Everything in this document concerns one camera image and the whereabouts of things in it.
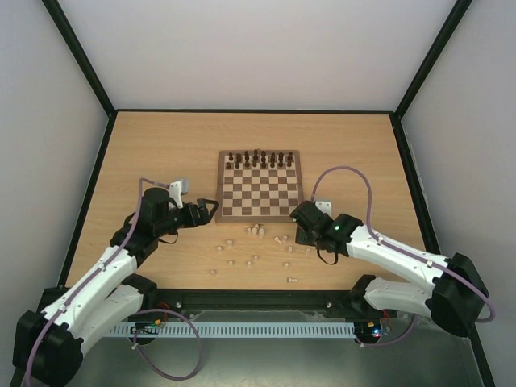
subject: white robotic arm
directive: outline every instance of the white robotic arm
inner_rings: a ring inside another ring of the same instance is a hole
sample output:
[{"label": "white robotic arm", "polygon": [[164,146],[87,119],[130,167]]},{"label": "white robotic arm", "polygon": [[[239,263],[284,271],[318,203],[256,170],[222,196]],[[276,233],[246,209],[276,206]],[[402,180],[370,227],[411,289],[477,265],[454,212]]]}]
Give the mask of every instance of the white robotic arm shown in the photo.
[{"label": "white robotic arm", "polygon": [[303,202],[290,217],[298,224],[296,241],[314,245],[322,260],[320,251],[335,253],[335,263],[339,254],[366,260],[409,282],[362,276],[352,289],[352,304],[358,311],[373,308],[416,313],[432,318],[453,335],[469,335],[484,301],[464,282],[485,298],[489,293],[468,257],[419,251],[369,229],[350,215],[341,214],[333,220],[313,202]]},{"label": "white robotic arm", "polygon": [[126,218],[101,258],[70,290],[40,313],[29,310],[19,319],[14,366],[26,369],[32,362],[33,377],[49,385],[66,385],[112,326],[143,306],[155,306],[156,284],[136,275],[136,270],[157,249],[162,236],[205,225],[218,209],[218,202],[209,199],[184,203],[186,180],[161,186],[145,191],[138,218],[133,214]]}]

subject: white panel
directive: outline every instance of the white panel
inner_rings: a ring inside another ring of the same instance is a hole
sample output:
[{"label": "white panel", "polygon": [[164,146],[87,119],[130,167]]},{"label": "white panel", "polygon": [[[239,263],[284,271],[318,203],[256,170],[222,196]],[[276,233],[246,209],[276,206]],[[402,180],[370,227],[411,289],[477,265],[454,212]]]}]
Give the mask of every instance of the white panel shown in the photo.
[{"label": "white panel", "polygon": [[56,285],[105,126],[43,3],[2,2],[0,385],[18,318]]},{"label": "white panel", "polygon": [[393,110],[454,0],[61,0],[117,108]]},{"label": "white panel", "polygon": [[406,116],[443,253],[471,257],[497,307],[478,325],[497,385],[514,385],[516,2],[473,2]]}]

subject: purple cable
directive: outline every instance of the purple cable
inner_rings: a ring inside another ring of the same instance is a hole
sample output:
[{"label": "purple cable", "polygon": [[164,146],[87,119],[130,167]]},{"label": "purple cable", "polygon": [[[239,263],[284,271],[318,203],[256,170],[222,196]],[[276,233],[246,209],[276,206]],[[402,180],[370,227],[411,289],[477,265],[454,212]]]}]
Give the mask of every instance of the purple cable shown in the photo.
[{"label": "purple cable", "polygon": [[[366,224],[366,227],[368,229],[368,233],[371,235],[371,237],[374,240],[376,240],[378,243],[383,244],[384,246],[386,246],[387,248],[390,248],[391,250],[394,250],[395,252],[400,252],[401,254],[404,254],[405,256],[408,256],[410,258],[414,258],[415,260],[418,260],[419,262],[422,262],[422,263],[426,264],[428,260],[426,260],[425,258],[417,256],[417,255],[415,255],[412,252],[408,252],[407,250],[404,250],[403,248],[399,248],[398,246],[394,246],[393,244],[391,244],[389,242],[385,242],[384,240],[382,240],[382,241],[379,240],[378,235],[376,235],[374,233],[374,231],[373,231],[373,229],[371,227],[371,209],[372,209],[372,189],[371,189],[371,184],[369,183],[368,178],[361,171],[359,171],[358,169],[355,169],[353,167],[348,167],[348,166],[338,166],[338,167],[329,168],[326,171],[324,171],[321,174],[321,176],[319,177],[319,179],[317,179],[317,181],[315,182],[314,189],[312,190],[311,201],[313,202],[314,199],[315,199],[315,192],[317,191],[317,188],[318,188],[319,184],[321,183],[322,178],[325,177],[328,173],[330,173],[332,171],[339,170],[339,169],[343,169],[343,170],[347,170],[347,171],[352,171],[352,172],[356,173],[357,175],[359,175],[362,178],[362,180],[364,181],[365,185],[368,188],[368,208],[367,208],[367,213],[366,213],[366,218],[365,218],[366,219],[365,220],[365,224]],[[473,286],[469,281],[465,280],[459,274],[453,272],[449,268],[445,268],[441,264],[437,264],[437,263],[433,262],[432,263],[432,267],[438,268],[442,272],[446,273],[448,276],[455,278],[458,282],[460,282],[461,284],[466,286],[468,289],[470,289],[472,292],[474,292],[474,294],[476,294],[480,298],[480,300],[482,300],[484,302],[484,304],[487,305],[487,307],[489,308],[489,317],[478,318],[476,320],[477,323],[478,322],[479,323],[482,323],[482,322],[483,323],[486,323],[486,322],[489,323],[489,322],[494,320],[494,318],[496,317],[496,311],[494,309],[494,305],[479,289],[477,289],[475,286]]]},{"label": "purple cable", "polygon": [[133,316],[136,316],[138,314],[146,314],[146,313],[155,313],[155,312],[161,312],[161,313],[167,313],[167,314],[171,314],[175,317],[178,317],[180,320],[184,321],[185,323],[187,323],[188,325],[190,325],[190,327],[192,328],[192,331],[193,333],[195,334],[195,337],[197,338],[197,341],[199,343],[199,357],[198,357],[198,360],[197,360],[197,364],[195,364],[195,367],[193,368],[192,372],[189,373],[188,375],[185,375],[183,377],[175,377],[173,375],[169,375],[163,371],[161,371],[159,368],[157,368],[150,360],[149,358],[147,357],[147,355],[144,354],[144,352],[141,350],[141,348],[139,347],[138,343],[136,342],[136,340],[138,339],[138,334],[141,332],[141,330],[137,330],[135,335],[133,336],[132,338],[132,343],[134,344],[134,349],[139,353],[140,356],[142,356],[142,358],[147,362],[148,366],[150,368],[152,368],[152,370],[154,372],[156,372],[158,375],[160,375],[161,377],[164,377],[165,379],[169,379],[170,381],[185,381],[187,379],[190,379],[191,377],[194,377],[195,375],[197,375],[199,373],[199,371],[201,370],[201,366],[202,366],[202,360],[204,359],[204,350],[202,348],[202,341],[201,341],[201,336],[199,335],[199,331],[198,329],[192,324],[192,322],[187,319],[185,316],[183,316],[182,314],[179,314],[177,312],[174,312],[173,310],[168,310],[168,309],[147,309],[147,310],[140,310],[136,313],[133,314]]},{"label": "purple cable", "polygon": [[388,345],[399,343],[402,341],[406,336],[410,334],[410,332],[415,328],[418,322],[418,316],[414,315],[412,317],[412,321],[410,322],[410,325],[406,328],[406,331],[403,332],[402,335],[399,335],[396,339],[388,341],[387,343],[375,343],[375,344],[365,344],[360,341],[358,337],[355,337],[355,341],[360,344],[360,346],[367,347],[367,348],[378,348],[378,347],[387,347]]},{"label": "purple cable", "polygon": [[[129,242],[129,239],[132,237],[132,234],[135,232],[136,228],[136,219],[139,217],[139,211],[141,210],[142,206],[142,196],[144,193],[144,182],[156,185],[161,188],[168,188],[169,185],[165,183],[160,183],[158,181],[152,181],[148,180],[144,177],[141,177],[139,179],[138,183],[138,202],[136,203],[136,211],[135,216],[132,218],[132,224],[131,228],[129,229],[129,232],[126,235],[126,238],[123,240],[123,242],[120,244],[119,248],[117,248],[113,254],[106,260],[105,266],[113,262],[114,258],[123,250],[123,248],[126,246],[127,242]],[[73,299],[83,290],[102,270],[98,268],[94,272],[92,272],[66,299],[65,302],[63,302],[63,305],[69,306],[70,303],[73,301]],[[52,324],[57,320],[57,318],[62,314],[63,312],[61,310],[58,310],[45,324],[43,329],[41,330],[40,334],[38,335],[37,339],[34,342],[34,346],[31,349],[31,354],[29,355],[29,359],[27,361],[27,367],[25,372],[25,379],[27,381],[27,387],[32,387],[32,380],[31,380],[31,373],[32,373],[32,366],[34,365],[34,359],[35,355],[38,352],[38,348],[40,347],[41,341],[43,340],[44,336],[47,334],[48,330],[52,326]]]}]

